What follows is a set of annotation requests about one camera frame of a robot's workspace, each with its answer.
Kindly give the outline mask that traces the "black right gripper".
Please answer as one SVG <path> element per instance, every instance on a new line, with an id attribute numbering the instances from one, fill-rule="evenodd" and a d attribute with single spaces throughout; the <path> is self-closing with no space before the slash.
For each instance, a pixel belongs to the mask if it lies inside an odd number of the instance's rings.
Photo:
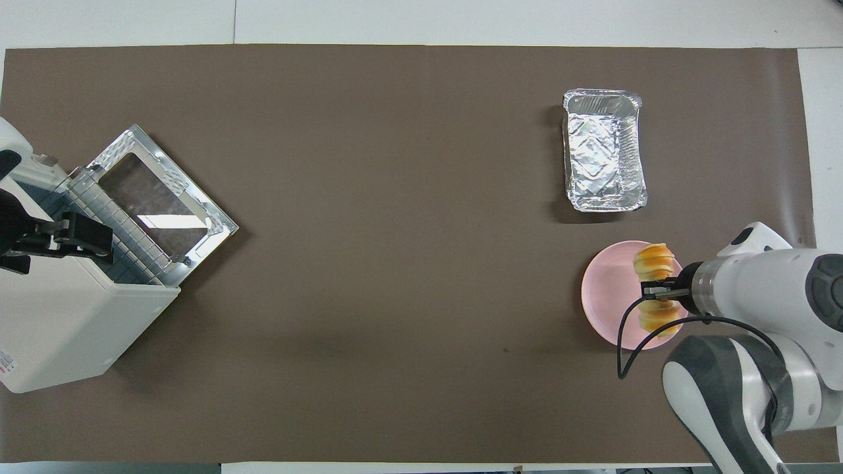
<path id="1" fill-rule="evenodd" d="M 675 300 L 680 303 L 690 315 L 702 315 L 697 303 L 693 300 L 693 277 L 702 262 L 692 262 L 675 277 L 672 282 L 642 282 L 642 294 L 649 295 L 649 300 Z M 668 293 L 672 289 L 684 293 Z"/>

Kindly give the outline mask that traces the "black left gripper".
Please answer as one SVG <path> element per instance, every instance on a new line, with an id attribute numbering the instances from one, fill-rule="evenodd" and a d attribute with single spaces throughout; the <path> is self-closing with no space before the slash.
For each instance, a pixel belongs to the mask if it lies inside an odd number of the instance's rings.
<path id="1" fill-rule="evenodd" d="M 61 233 L 61 245 L 54 237 Z M 0 267 L 14 274 L 29 274 L 30 255 L 82 256 L 113 263 L 113 229 L 76 212 L 61 213 L 51 221 L 30 216 L 17 197 L 1 192 Z"/>

